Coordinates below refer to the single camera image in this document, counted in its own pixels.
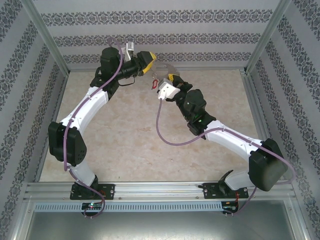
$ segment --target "patterned wallpaper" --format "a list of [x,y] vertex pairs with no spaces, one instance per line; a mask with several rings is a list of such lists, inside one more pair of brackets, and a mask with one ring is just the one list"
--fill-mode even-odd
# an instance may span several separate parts
[[35,0],[71,70],[99,64],[106,38],[181,67],[245,67],[279,0]]
[[65,76],[19,0],[0,1],[0,239],[43,159]]
[[320,7],[294,0],[251,73],[271,136],[295,168],[311,239],[320,239]]

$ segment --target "marble floor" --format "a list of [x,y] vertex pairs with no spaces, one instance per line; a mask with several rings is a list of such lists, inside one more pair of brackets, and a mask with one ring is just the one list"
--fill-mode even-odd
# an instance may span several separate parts
[[[70,73],[57,121],[83,98],[93,76],[93,72]],[[258,137],[238,70],[182,71],[180,76],[202,91],[208,113],[238,132]],[[248,165],[232,151],[207,140],[185,146],[162,142],[156,132],[159,100],[151,87],[151,73],[136,78],[131,86],[119,87],[87,126],[83,136],[86,160],[99,181],[209,181]],[[173,102],[162,105],[160,132],[174,143],[194,137]],[[73,179],[64,172],[63,163],[48,153],[40,181]]]

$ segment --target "purple cable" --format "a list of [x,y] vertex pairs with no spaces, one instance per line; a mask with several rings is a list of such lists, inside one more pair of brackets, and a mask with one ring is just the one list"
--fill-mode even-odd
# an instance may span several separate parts
[[[279,156],[278,154],[275,154],[274,152],[266,149],[266,148],[263,147],[263,146],[260,146],[260,145],[254,143],[254,142],[251,142],[249,139],[247,139],[247,138],[245,138],[245,137],[243,137],[243,136],[235,133],[234,131],[231,131],[231,130],[229,130],[229,129],[225,129],[225,128],[223,128],[223,127],[212,128],[212,129],[210,129],[210,130],[208,130],[208,131],[205,131],[205,132],[201,133],[199,136],[191,139],[190,141],[186,141],[186,142],[182,142],[182,143],[172,143],[172,142],[169,142],[169,141],[165,140],[165,139],[162,137],[162,135],[161,135],[161,133],[160,133],[160,131],[159,131],[159,117],[160,117],[160,112],[161,112],[161,107],[162,107],[162,101],[163,101],[163,100],[160,99],[159,109],[158,109],[158,113],[157,113],[157,115],[156,115],[155,128],[156,128],[156,132],[157,132],[158,136],[160,137],[160,139],[161,139],[162,141],[164,141],[166,144],[169,144],[169,145],[171,145],[171,146],[183,146],[183,145],[191,144],[191,143],[193,143],[194,141],[200,139],[202,136],[204,136],[204,135],[206,135],[206,134],[208,134],[208,133],[211,133],[211,132],[215,132],[215,131],[227,132],[227,133],[230,133],[230,134],[234,135],[235,137],[243,140],[244,142],[249,143],[249,144],[255,146],[256,148],[259,148],[259,149],[263,150],[264,152],[266,152],[266,153],[274,156],[275,158],[279,159],[281,162],[283,162],[284,164],[286,164],[286,165],[290,168],[290,170],[292,171],[292,174],[293,174],[292,178],[289,179],[289,180],[287,180],[287,181],[277,182],[276,185],[291,184],[291,183],[293,182],[293,180],[296,179],[296,171],[295,171],[295,169],[294,169],[294,168],[292,167],[292,165],[291,165],[287,160],[285,160],[283,157]],[[247,199],[247,201],[244,203],[244,205],[237,211],[237,213],[239,213],[240,211],[242,211],[242,210],[245,208],[245,206],[248,205],[248,203],[250,202],[250,200],[253,198],[256,190],[257,190],[257,187],[254,188],[254,190],[253,190],[252,194],[250,195],[250,197]]]
[[[74,113],[72,114],[71,118],[69,119],[69,122],[67,123],[66,127],[65,127],[65,130],[64,130],[64,135],[63,135],[63,166],[64,166],[64,171],[66,172],[67,170],[69,170],[71,176],[78,182],[80,183],[82,186],[86,187],[87,189],[91,190],[92,192],[98,194],[100,197],[101,197],[101,201],[102,201],[102,204],[103,204],[103,207],[101,208],[101,210],[95,214],[94,216],[91,216],[90,218],[93,219],[97,216],[99,216],[105,209],[105,205],[106,205],[106,201],[105,201],[105,198],[104,196],[99,193],[98,191],[94,190],[93,188],[91,188],[90,186],[86,185],[85,183],[81,182],[74,174],[73,172],[71,171],[71,169],[67,166],[67,136],[68,136],[68,131],[69,131],[69,128],[70,128],[70,125],[71,123],[74,121],[73,118],[76,117],[77,113],[80,111],[80,109],[85,105],[85,103],[87,101],[89,101],[97,92],[99,92],[101,89],[103,89],[107,84],[109,84],[116,76],[117,74],[119,73],[121,67],[122,67],[122,63],[123,63],[123,60],[124,60],[124,55],[122,53],[122,49],[121,49],[121,45],[119,44],[119,42],[113,38],[113,37],[109,37],[110,39],[112,39],[115,44],[117,45],[118,49],[119,49],[119,52],[120,52],[120,64],[117,68],[117,70],[115,71],[115,73],[113,74],[113,76],[105,83],[103,84],[101,87],[99,87],[97,90],[95,90],[93,93],[91,93],[77,108],[76,110],[74,111]],[[86,211],[87,210],[84,210],[84,216],[87,218],[88,216],[86,215]]]

